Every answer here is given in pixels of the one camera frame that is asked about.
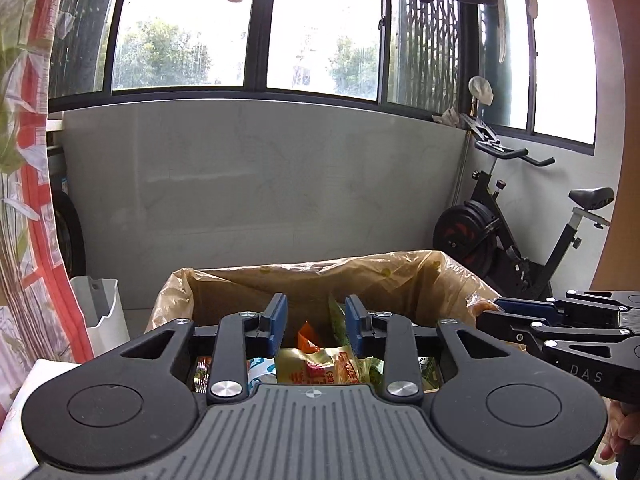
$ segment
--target white trash bin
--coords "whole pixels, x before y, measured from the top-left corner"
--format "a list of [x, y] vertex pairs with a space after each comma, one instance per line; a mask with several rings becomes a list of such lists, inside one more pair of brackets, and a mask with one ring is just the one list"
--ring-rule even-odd
[[94, 356], [129, 341], [118, 280], [93, 280], [89, 276], [76, 276], [71, 278], [71, 287], [84, 315], [84, 325]]

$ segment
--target exercise bike seat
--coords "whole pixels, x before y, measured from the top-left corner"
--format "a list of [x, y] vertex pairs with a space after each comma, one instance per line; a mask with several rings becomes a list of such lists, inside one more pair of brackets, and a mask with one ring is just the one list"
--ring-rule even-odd
[[594, 189], [574, 189], [569, 192], [569, 198], [586, 211], [602, 209], [613, 202], [614, 193], [610, 187], [596, 187]]

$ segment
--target exercise bike flywheel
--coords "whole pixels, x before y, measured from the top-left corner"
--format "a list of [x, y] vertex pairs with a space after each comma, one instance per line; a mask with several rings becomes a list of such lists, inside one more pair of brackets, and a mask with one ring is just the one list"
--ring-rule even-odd
[[484, 278], [491, 268], [497, 246], [491, 229], [494, 215], [478, 202], [447, 209], [433, 230], [433, 248], [451, 256], [472, 273]]

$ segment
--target tire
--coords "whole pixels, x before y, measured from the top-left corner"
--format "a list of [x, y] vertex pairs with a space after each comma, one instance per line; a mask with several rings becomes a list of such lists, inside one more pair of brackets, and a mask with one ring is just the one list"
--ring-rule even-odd
[[60, 190], [51, 192], [56, 216], [56, 237], [69, 279], [86, 274], [84, 238], [78, 212], [69, 196]]
[[479, 203], [468, 202], [450, 207], [440, 215], [433, 230], [433, 248], [448, 254], [479, 278], [489, 272], [497, 247], [496, 235], [491, 232], [468, 253], [467, 248], [484, 235], [491, 221], [490, 211], [484, 209]]

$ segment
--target exercise bike handlebar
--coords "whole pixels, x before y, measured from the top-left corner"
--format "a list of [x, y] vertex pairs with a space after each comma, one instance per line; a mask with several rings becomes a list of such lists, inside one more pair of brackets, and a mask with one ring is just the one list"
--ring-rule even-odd
[[492, 146], [488, 142], [484, 142], [482, 140], [476, 140], [474, 146], [477, 150], [481, 152], [488, 153], [495, 158], [499, 158], [500, 160], [511, 160], [512, 158], [521, 158], [525, 162], [532, 164], [537, 168], [545, 168], [547, 166], [551, 166], [556, 162], [555, 158], [550, 156], [545, 160], [536, 160], [529, 156], [529, 150], [527, 148], [521, 148], [520, 150], [512, 150], [511, 148], [506, 148], [504, 146], [500, 146], [500, 148], [496, 148]]

